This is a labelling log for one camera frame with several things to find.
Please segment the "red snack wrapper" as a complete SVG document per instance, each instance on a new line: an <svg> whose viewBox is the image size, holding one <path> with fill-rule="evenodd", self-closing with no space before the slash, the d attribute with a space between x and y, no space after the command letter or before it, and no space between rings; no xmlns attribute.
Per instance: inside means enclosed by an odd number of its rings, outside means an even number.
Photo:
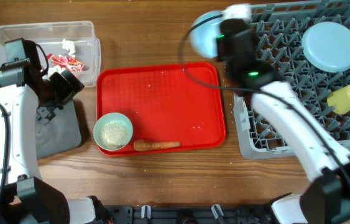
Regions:
<svg viewBox="0 0 350 224"><path fill-rule="evenodd" d="M49 73L61 73L64 70L69 70L70 72L82 72L85 67L84 63L67 55L48 54L47 60L53 63L53 67L48 70Z"/></svg>

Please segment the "light blue bowl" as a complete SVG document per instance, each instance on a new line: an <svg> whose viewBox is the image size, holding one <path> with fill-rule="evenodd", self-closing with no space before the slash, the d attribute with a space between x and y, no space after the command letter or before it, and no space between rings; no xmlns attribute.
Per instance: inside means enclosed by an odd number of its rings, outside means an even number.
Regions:
<svg viewBox="0 0 350 224"><path fill-rule="evenodd" d="M198 26L191 32L192 47L200 56L204 58L218 56L216 38L221 34L219 29L221 21L221 17L215 18Z"/></svg>

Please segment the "light blue plate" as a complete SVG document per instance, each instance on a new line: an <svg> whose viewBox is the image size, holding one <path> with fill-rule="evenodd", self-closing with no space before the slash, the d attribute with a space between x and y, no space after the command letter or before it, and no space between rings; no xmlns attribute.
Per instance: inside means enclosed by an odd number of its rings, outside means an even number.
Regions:
<svg viewBox="0 0 350 224"><path fill-rule="evenodd" d="M304 32L305 58L316 68L330 73L350 69L350 30L335 22L320 22Z"/></svg>

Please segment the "yellow plastic cup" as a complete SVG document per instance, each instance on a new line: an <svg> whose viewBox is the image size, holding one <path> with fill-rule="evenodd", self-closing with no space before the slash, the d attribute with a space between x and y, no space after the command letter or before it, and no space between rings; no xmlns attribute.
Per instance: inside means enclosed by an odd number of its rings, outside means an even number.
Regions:
<svg viewBox="0 0 350 224"><path fill-rule="evenodd" d="M332 92L327 98L329 107L334 107L336 114L346 114L350 111L350 85Z"/></svg>

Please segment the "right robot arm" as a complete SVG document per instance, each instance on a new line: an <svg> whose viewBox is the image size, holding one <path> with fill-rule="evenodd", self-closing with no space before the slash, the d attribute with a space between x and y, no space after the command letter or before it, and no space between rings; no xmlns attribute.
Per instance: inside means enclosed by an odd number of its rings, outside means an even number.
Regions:
<svg viewBox="0 0 350 224"><path fill-rule="evenodd" d="M271 205L279 223L343 223L350 220L350 150L337 142L306 110L270 64L256 59L255 33L243 19L223 19L218 57L236 84L251 92L251 106L294 151L310 186Z"/></svg>

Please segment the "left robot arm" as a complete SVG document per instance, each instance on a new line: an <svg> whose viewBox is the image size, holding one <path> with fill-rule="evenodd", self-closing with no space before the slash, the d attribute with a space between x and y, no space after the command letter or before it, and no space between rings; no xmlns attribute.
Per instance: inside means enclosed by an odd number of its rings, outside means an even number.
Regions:
<svg viewBox="0 0 350 224"><path fill-rule="evenodd" d="M46 184L36 153L39 106L63 109L84 85L72 72L42 68L39 44L23 38L4 44L0 66L0 223L69 223L65 196Z"/></svg>

